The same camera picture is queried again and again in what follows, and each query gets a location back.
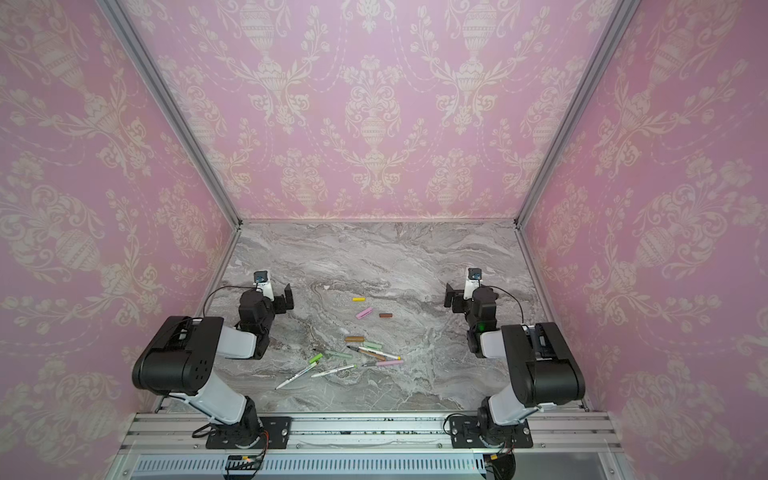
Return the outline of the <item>white yellow marker pen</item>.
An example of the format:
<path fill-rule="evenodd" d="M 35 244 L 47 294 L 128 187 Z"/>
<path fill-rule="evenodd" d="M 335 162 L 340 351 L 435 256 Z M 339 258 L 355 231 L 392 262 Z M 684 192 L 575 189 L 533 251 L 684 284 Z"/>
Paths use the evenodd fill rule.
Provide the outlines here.
<path fill-rule="evenodd" d="M 372 357 L 377 358 L 377 359 L 379 359 L 381 361 L 401 360 L 400 356 L 384 353 L 384 352 L 381 352 L 381 351 L 378 351 L 378 350 L 369 349 L 369 348 L 362 347 L 362 346 L 348 345 L 348 348 L 351 349 L 351 350 L 357 351 L 357 352 L 361 352 L 362 354 L 372 356 Z"/>

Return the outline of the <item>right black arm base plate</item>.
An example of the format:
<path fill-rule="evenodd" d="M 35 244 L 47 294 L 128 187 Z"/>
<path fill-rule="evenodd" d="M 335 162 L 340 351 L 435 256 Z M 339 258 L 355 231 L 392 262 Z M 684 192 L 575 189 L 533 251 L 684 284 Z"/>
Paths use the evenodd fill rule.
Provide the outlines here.
<path fill-rule="evenodd" d="M 527 449 L 534 446 L 527 422 L 499 426 L 491 420 L 464 414 L 451 414 L 443 422 L 453 448 Z"/>

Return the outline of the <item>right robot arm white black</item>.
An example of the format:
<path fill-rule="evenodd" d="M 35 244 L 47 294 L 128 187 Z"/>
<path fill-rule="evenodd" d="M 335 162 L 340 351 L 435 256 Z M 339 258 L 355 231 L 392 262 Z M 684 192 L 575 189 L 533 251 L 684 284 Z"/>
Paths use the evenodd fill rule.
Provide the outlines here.
<path fill-rule="evenodd" d="M 481 402 L 475 424 L 453 426 L 455 447 L 530 448 L 528 418 L 551 407 L 584 398 L 586 382 L 559 326 L 498 324 L 499 294 L 492 286 L 469 280 L 465 288 L 445 288 L 444 306 L 467 323 L 469 351 L 478 358 L 506 361 L 504 388 Z"/>

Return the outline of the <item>light green fountain pen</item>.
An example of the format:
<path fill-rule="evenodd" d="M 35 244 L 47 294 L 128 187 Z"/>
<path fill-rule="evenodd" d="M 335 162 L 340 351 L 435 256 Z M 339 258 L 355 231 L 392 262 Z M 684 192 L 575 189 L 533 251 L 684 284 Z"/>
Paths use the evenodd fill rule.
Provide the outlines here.
<path fill-rule="evenodd" d="M 313 351 L 317 352 L 318 354 L 322 354 L 325 357 L 329 358 L 337 358 L 337 359 L 352 359 L 353 355 L 349 353 L 339 352 L 339 351 L 333 351 L 333 350 L 319 350 L 319 349 L 313 349 Z"/>

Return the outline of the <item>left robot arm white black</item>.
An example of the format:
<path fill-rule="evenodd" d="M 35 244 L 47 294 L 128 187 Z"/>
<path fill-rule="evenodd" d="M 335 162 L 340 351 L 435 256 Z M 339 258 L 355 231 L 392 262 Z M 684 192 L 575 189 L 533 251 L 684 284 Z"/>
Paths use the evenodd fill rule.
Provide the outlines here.
<path fill-rule="evenodd" d="M 262 359 L 275 317 L 293 308 L 289 285 L 276 295 L 262 282 L 242 293 L 235 326 L 221 317 L 170 316 L 136 360 L 133 385 L 203 414 L 207 423 L 192 437 L 204 439 L 208 449 L 285 449 L 292 420 L 260 417 L 254 400 L 220 378 L 214 363 L 219 357 Z"/>

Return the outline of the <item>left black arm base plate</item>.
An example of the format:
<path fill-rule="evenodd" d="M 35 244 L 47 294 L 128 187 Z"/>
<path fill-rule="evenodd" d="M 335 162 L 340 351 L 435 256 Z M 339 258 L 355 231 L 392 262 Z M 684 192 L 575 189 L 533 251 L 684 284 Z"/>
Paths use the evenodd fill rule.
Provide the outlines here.
<path fill-rule="evenodd" d="M 291 433 L 292 418 L 289 416 L 260 417 L 251 426 L 245 423 L 216 426 L 211 429 L 205 447 L 209 450 L 264 449 L 284 450 Z"/>

